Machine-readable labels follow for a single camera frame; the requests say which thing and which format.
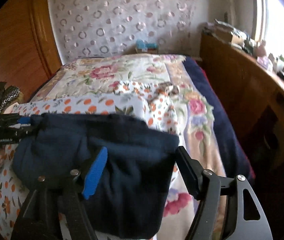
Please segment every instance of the dark blue cloth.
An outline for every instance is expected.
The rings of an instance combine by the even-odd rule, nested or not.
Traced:
[[[40,175],[66,176],[104,146],[106,167],[84,200],[93,228],[120,238],[150,239],[159,230],[179,139],[124,115],[32,115],[13,170],[30,190]]]
[[[214,107],[215,122],[213,130],[221,155],[221,160],[227,177],[234,178],[238,174],[244,175],[250,183],[254,181],[254,173],[250,162],[242,150],[231,122],[202,69],[190,57],[186,58],[183,65],[188,72],[193,84],[199,92]]]

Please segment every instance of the pink rose print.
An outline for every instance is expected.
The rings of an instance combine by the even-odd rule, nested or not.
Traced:
[[[196,132],[196,133],[195,133],[195,137],[196,137],[199,141],[202,141],[203,138],[204,138],[204,134],[203,134],[203,132],[199,131],[199,132]]]
[[[168,216],[169,214],[175,215],[180,212],[182,208],[185,208],[186,205],[191,201],[192,197],[188,193],[178,194],[178,199],[173,201],[168,201],[163,212],[163,217]]]
[[[189,107],[192,114],[204,114],[205,105],[200,99],[192,99],[189,101]]]
[[[154,74],[161,74],[164,72],[164,70],[161,67],[155,67],[155,66],[150,66],[146,70]]]
[[[114,81],[111,85],[109,85],[110,88],[116,88],[120,84],[119,81]]]
[[[114,78],[113,73],[117,72],[117,67],[114,65],[102,66],[94,69],[90,73],[91,78],[102,79],[102,78]]]

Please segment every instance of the silver bolt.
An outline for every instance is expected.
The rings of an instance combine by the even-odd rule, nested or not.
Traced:
[[[243,175],[238,175],[237,179],[240,180],[240,181],[245,181],[246,180],[245,176],[243,176]]]
[[[45,180],[45,176],[39,176],[39,177],[37,178],[37,180],[38,180],[39,182],[43,182],[43,181]]]
[[[71,170],[70,171],[70,174],[72,175],[72,176],[76,176],[76,175],[79,175],[79,170]]]
[[[213,174],[213,171],[206,169],[206,170],[203,171],[203,174],[207,175],[207,176],[210,176],[210,175]]]

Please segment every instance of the circle patterned wallpaper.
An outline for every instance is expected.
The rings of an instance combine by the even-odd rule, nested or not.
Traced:
[[[192,54],[198,0],[48,0],[63,64],[132,53],[156,42],[160,53]]]

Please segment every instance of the window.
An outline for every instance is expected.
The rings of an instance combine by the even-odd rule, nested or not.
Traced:
[[[266,0],[266,51],[284,57],[284,7],[278,0]]]

